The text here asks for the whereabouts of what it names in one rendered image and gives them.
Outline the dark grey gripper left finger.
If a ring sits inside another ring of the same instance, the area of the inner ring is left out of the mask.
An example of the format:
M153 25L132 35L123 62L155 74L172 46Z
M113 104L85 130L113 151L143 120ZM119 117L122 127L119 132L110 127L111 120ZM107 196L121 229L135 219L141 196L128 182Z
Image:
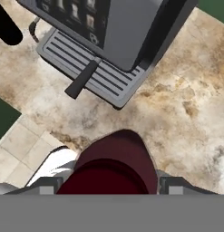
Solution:
M62 185L62 177L41 177L31 186L8 192L8 195L54 195Z

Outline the white rounded object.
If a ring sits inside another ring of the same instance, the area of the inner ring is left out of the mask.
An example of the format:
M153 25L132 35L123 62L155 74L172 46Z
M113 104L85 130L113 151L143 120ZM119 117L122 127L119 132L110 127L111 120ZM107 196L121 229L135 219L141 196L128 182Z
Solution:
M73 173L73 167L77 161L78 154L67 146L60 146L52 150L41 165L27 181L26 186L30 187L39 178L62 178L66 181Z

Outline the black rounded cylinder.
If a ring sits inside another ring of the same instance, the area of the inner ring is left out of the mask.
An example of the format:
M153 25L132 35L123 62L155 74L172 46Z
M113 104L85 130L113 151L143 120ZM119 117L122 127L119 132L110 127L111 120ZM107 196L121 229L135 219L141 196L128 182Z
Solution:
M8 45L18 45L23 34L13 19L0 4L0 39Z

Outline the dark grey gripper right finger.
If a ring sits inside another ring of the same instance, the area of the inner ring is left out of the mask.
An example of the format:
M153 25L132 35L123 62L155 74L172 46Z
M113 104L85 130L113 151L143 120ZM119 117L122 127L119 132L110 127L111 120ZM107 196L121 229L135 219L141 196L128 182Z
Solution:
M162 195L215 195L215 192L191 185L182 177L161 177L160 193Z

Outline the dark red round stool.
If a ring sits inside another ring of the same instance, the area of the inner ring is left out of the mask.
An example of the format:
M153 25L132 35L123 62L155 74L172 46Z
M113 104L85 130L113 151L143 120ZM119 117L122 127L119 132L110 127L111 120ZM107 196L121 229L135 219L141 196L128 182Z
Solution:
M157 188L157 172L140 135L118 130L80 154L57 193L155 195Z

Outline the grey and black coffee machine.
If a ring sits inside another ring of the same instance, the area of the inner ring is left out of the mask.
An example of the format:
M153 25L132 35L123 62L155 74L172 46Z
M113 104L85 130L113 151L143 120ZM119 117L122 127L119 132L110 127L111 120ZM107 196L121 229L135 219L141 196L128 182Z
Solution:
M72 82L95 57L84 89L121 109L167 52L198 0L16 0L51 30L36 51Z

